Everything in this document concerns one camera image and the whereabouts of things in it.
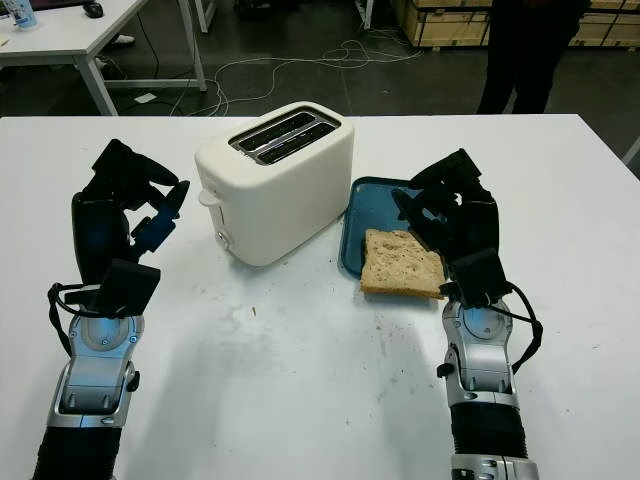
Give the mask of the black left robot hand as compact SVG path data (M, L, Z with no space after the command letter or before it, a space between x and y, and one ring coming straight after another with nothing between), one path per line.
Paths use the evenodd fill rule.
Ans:
M76 261L85 284L97 284L114 259L136 263L176 228L190 187L169 169L109 141L94 176L71 202Z

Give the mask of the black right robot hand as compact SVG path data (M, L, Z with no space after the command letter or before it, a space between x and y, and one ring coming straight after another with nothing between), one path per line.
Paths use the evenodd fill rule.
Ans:
M410 195L391 193L400 220L426 249L449 264L486 249L499 249L498 207L480 182L481 172L460 148L410 181Z

